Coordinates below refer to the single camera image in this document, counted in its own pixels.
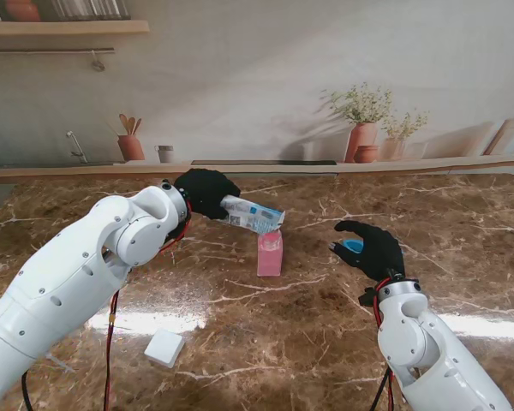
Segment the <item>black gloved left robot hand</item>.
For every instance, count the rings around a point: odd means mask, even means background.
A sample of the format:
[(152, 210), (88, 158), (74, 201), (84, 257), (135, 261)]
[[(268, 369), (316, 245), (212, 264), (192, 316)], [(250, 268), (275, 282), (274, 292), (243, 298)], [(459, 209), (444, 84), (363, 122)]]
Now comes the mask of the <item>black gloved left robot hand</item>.
[(190, 169), (174, 183), (190, 203), (192, 212), (211, 220), (223, 220), (228, 212), (221, 206), (225, 196), (239, 197), (240, 188), (216, 170)]

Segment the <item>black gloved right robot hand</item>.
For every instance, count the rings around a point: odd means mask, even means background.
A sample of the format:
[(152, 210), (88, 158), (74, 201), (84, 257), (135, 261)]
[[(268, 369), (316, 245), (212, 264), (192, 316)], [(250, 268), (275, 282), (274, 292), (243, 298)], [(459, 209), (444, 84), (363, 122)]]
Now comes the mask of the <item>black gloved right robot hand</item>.
[(333, 242), (330, 250), (342, 261), (361, 270), (368, 278), (380, 282), (391, 274), (405, 276), (403, 253), (397, 239), (390, 232), (356, 220), (344, 220), (334, 227), (337, 232), (352, 232), (361, 237), (363, 248), (359, 253), (343, 244)]

